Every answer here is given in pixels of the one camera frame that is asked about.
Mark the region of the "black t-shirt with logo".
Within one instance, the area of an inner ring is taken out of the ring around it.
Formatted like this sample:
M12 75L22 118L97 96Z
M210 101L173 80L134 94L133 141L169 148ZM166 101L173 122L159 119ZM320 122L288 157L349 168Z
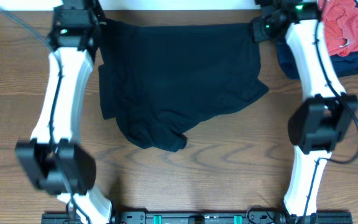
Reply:
M101 28L103 118L142 149L183 149L188 130L269 90L248 23L144 27L108 19Z

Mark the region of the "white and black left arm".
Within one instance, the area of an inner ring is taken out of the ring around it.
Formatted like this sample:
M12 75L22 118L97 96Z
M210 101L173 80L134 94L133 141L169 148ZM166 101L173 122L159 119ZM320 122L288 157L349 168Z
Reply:
M97 0L63 1L53 12L43 107L29 141L19 141L15 153L32 185L66 205L65 217L50 215L45 222L118 223L112 202L95 184L96 162L80 146L83 98L104 12Z

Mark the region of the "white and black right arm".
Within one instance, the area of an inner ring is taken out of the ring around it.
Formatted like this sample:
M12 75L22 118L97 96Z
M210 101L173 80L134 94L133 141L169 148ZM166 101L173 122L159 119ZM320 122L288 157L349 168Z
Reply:
M251 21L254 42L284 36L295 59L303 99L288 121L294 162L282 208L270 223L352 223L345 211L319 211L316 201L324 168L351 123L358 133L358 99L346 93L334 71L317 1L256 1L262 14ZM356 153L348 160L358 159Z

